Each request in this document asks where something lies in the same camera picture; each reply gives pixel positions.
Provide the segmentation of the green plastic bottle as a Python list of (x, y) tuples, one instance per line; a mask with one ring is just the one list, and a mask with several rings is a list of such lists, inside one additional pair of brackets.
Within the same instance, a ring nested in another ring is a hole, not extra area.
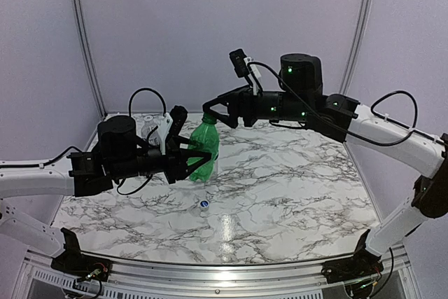
[[(212, 169), (214, 159), (219, 149), (219, 135), (216, 129), (216, 125), (208, 125), (201, 122), (201, 124), (192, 132), (190, 138), (197, 138), (204, 142), (205, 149), (202, 152), (207, 152), (212, 154)], [(193, 182), (207, 182), (209, 179), (190, 179)]]

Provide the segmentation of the clear bottle blue label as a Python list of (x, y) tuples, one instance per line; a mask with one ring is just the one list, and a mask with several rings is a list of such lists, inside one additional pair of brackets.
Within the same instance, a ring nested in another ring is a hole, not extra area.
[(211, 176), (217, 176), (219, 171), (219, 153), (216, 154), (216, 157), (213, 161), (213, 169), (211, 171)]

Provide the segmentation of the clear bottle white cap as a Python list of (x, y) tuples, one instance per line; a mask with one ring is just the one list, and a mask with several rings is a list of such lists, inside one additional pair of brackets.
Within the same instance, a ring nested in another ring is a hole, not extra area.
[(158, 144), (157, 136), (153, 131), (160, 124), (159, 116), (148, 115), (143, 118), (143, 127), (141, 128), (141, 138), (152, 145)]

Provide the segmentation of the green bottle cap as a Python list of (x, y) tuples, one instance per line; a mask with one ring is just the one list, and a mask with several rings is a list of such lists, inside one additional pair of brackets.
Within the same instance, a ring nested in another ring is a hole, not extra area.
[(202, 122), (208, 125), (215, 125), (217, 123), (217, 119), (210, 113), (203, 113)]

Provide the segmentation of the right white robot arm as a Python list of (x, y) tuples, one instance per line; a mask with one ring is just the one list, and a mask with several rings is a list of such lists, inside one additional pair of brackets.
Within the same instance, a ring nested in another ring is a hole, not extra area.
[(447, 135), (422, 132), (341, 94), (324, 95), (318, 57), (282, 55), (280, 70), (273, 72), (278, 91), (266, 91), (260, 85), (258, 68), (270, 66), (247, 57), (242, 50), (231, 52), (230, 59), (235, 73), (245, 78), (247, 85), (203, 105), (205, 113), (228, 127), (236, 128), (240, 121), (246, 127), (258, 120), (297, 122), (340, 143), (371, 148), (420, 173), (413, 197), (361, 236), (347, 261), (351, 275), (364, 275), (392, 245), (428, 219), (447, 214)]

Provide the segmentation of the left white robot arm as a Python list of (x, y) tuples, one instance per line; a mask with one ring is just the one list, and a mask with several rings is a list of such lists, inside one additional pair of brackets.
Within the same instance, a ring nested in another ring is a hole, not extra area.
[(54, 229), (7, 203), (10, 197), (63, 195), (90, 197), (113, 189), (128, 178), (163, 173), (169, 183), (186, 179), (212, 159), (212, 154), (183, 148), (189, 139), (179, 132), (185, 116), (165, 114), (155, 128), (156, 144), (137, 134), (137, 122), (126, 115), (114, 116), (97, 126), (94, 148), (82, 152), (70, 147), (47, 162), (1, 164), (1, 233), (52, 258), (60, 258), (73, 274), (88, 269), (76, 234)]

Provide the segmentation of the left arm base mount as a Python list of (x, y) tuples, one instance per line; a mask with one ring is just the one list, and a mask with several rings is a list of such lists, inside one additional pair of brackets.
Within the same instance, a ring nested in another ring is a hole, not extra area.
[(66, 228), (61, 228), (60, 232), (64, 238), (63, 251), (52, 258), (51, 268), (77, 276), (79, 281), (91, 279), (107, 281), (111, 271), (111, 261), (82, 253), (74, 232)]

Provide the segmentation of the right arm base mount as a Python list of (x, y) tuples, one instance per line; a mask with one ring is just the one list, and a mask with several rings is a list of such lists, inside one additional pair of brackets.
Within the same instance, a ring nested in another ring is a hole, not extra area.
[(384, 270), (381, 257), (367, 250), (366, 241), (369, 233), (370, 230), (367, 230), (360, 236), (351, 256), (328, 260), (323, 264), (321, 274), (329, 284), (370, 276)]

